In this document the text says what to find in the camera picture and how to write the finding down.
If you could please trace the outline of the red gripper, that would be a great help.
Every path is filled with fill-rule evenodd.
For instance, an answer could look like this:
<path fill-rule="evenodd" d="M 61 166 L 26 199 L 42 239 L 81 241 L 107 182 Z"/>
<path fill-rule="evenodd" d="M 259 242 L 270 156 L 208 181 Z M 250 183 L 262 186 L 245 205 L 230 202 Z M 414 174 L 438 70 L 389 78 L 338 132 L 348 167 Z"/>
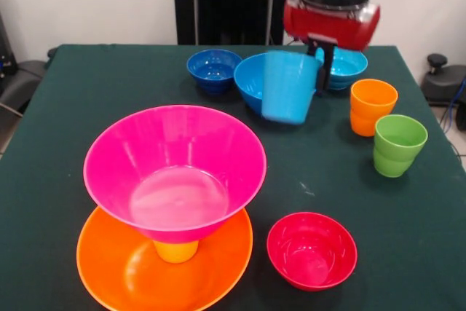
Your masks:
<path fill-rule="evenodd" d="M 283 23 L 287 35 L 307 42 L 307 54 L 315 57 L 320 68 L 316 93 L 328 89 L 335 47 L 363 51 L 378 25 L 380 6 L 367 4 L 356 10 L 320 9 L 302 0 L 286 0 Z"/>

